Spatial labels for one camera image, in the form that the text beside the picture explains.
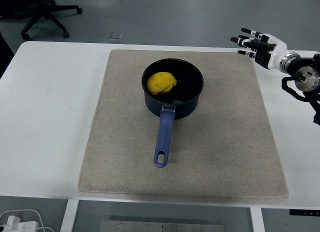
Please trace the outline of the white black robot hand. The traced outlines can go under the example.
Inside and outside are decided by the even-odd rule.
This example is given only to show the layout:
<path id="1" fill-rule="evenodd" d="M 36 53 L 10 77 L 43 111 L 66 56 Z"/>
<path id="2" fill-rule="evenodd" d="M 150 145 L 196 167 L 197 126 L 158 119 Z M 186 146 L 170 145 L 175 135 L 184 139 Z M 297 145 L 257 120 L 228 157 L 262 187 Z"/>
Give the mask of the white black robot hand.
<path id="1" fill-rule="evenodd" d="M 275 36 L 259 31 L 242 28 L 248 34 L 231 37 L 230 40 L 242 50 L 237 53 L 253 59 L 258 65 L 267 70 L 284 72 L 284 59 L 289 54 L 287 45 Z"/>

